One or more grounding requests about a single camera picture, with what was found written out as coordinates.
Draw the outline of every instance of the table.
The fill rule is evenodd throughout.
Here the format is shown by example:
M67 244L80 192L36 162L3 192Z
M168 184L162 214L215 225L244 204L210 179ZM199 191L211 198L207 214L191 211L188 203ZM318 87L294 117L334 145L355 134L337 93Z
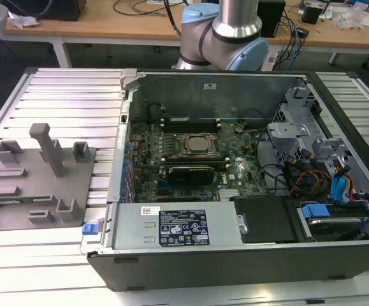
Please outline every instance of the table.
M97 148L86 221L99 219L106 212L122 99L119 76L119 69L28 72L0 111L0 140L16 139L22 148L38 148L37 142L28 138L28 129L32 123L47 122L50 134L62 147L86 141ZM328 82L347 115L355 111L350 105L358 105L364 112L361 105L369 103L369 92L361 81L344 73L320 73L319 77ZM363 115L369 117L369 106L367 109L368 114ZM338 136L327 114L323 119ZM362 135L369 136L369 118L358 119L353 123L362 129ZM336 306L369 305L369 271L348 280L114 293L81 254L81 241L81 227L1 231L0 305L306 305L313 299Z
M4 40L46 41L52 43L62 68L71 67L66 43L101 43L108 45L153 45L179 46L180 40L173 32L166 17L131 17L115 13L112 10L114 0L87 0L87 7L77 22L42 20L41 25L28 29L17 29L8 24ZM287 0L286 10L299 3L299 0ZM141 4L142 10L158 8L154 4ZM122 0L118 10L132 12L127 0ZM183 6L171 8L175 22L180 27ZM297 24L300 16L290 11L289 17ZM339 31L331 20L318 21L316 25L298 24L308 29L310 34L302 50L309 52L334 52L369 54L369 27L363 30L351 29ZM268 38L270 54L267 61L289 43L289 31L280 26L275 38Z

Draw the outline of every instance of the motherboard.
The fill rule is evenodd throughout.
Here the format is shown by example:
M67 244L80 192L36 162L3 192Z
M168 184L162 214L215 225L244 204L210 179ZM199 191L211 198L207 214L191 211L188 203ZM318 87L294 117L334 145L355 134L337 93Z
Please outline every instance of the motherboard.
M228 201L268 194L254 156L254 130L241 121L218 126L214 133L180 133L162 124L132 123L134 201Z

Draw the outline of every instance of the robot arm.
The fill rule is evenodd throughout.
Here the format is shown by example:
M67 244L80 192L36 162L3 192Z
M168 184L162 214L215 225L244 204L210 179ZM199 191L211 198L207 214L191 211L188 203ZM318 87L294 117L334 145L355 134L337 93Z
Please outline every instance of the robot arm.
M221 0L186 7L176 69L257 70L268 53L258 0Z

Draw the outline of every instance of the small sticker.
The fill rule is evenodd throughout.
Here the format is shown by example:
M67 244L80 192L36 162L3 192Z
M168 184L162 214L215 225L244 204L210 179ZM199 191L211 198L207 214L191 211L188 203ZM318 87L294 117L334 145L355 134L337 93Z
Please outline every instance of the small sticker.
M206 83L204 84L204 90L205 91L211 91L211 90L216 90L217 89L217 84L215 83Z
M142 206L141 215L159 215L160 206Z

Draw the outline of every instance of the white label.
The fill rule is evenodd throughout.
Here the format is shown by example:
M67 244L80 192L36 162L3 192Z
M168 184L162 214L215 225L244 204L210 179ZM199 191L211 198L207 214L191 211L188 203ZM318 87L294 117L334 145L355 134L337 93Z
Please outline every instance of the white label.
M159 215L160 206L142 206L141 215Z
M207 235L196 235L195 236L195 240L207 240L208 236Z
M205 91L214 91L217 89L217 84L215 83L206 83L203 86Z

